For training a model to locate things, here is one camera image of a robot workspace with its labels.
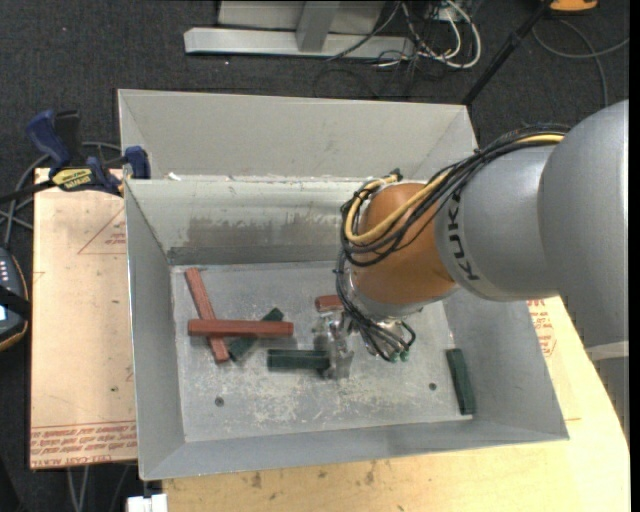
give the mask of yellow label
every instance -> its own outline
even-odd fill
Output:
[[[81,176],[79,178],[76,178],[74,180],[71,181],[66,181],[65,183],[62,184],[62,186],[64,188],[66,188],[67,190],[70,190],[72,188],[76,188],[80,185],[84,185],[85,183],[91,183],[91,177],[90,176]]]
[[[64,185],[65,188],[73,188],[84,183],[90,183],[92,175],[93,172],[91,169],[62,169],[51,178],[51,181],[58,186]]]

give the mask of metal stand base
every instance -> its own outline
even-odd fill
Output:
[[[242,30],[228,28],[192,28],[184,34],[187,54],[253,54],[289,55],[297,57],[332,57],[351,48],[364,36],[350,34],[327,34],[320,50],[301,51],[296,32],[270,30]],[[404,37],[376,36],[367,41],[350,58],[376,59],[382,55],[387,59],[398,58],[398,53],[413,52],[413,44]]]

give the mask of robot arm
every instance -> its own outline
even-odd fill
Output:
[[[626,101],[566,135],[508,134],[426,186],[365,185],[345,205],[363,210],[344,216],[347,305],[381,325],[458,287],[498,301],[559,294],[628,432],[628,118]]]

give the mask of gray metal bin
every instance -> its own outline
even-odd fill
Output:
[[[269,372],[264,348],[216,366],[187,334],[197,315],[183,273],[197,266],[219,318],[276,306],[295,323],[291,343],[310,348],[313,299],[335,290],[340,205],[366,177],[399,167],[423,180],[468,156],[464,107],[127,90],[119,100],[123,147],[142,145],[152,166],[125,194],[143,479],[567,437],[524,303],[459,290],[410,319],[410,361],[386,363],[354,340],[343,380]],[[460,414],[452,347],[474,415]]]

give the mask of blue clamp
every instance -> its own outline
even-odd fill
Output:
[[[113,176],[108,169],[103,168],[100,160],[95,156],[88,157],[84,166],[70,166],[73,156],[60,134],[56,132],[55,114],[52,110],[46,110],[35,116],[27,125],[27,135],[42,153],[53,160],[49,179],[62,190],[68,192],[96,190],[121,195],[122,181]],[[131,177],[136,179],[151,177],[147,154],[140,146],[127,148],[122,161],[128,164]]]

